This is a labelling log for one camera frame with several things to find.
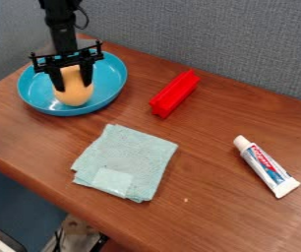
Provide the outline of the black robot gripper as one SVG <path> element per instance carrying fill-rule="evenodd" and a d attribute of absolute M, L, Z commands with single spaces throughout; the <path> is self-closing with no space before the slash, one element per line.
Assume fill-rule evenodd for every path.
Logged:
<path fill-rule="evenodd" d="M 71 25 L 51 26 L 49 31 L 50 44 L 30 54 L 35 72 L 46 72 L 55 90 L 63 92 L 58 68 L 78 65 L 83 86 L 89 87 L 91 85 L 93 64 L 104 59 L 102 42 L 98 39 L 77 38 Z"/>

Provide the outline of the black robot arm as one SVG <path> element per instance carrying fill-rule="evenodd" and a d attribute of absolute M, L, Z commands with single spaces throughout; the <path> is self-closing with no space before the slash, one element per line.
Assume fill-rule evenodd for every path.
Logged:
<path fill-rule="evenodd" d="M 93 81 L 93 65 L 104 59 L 102 42 L 98 39 L 78 39 L 74 30 L 87 24 L 87 15 L 81 8 L 82 0 L 38 0 L 45 11 L 43 22 L 49 29 L 50 44 L 30 53 L 34 71 L 45 73 L 54 89 L 65 92 L 61 69 L 77 66 L 83 87 Z"/>

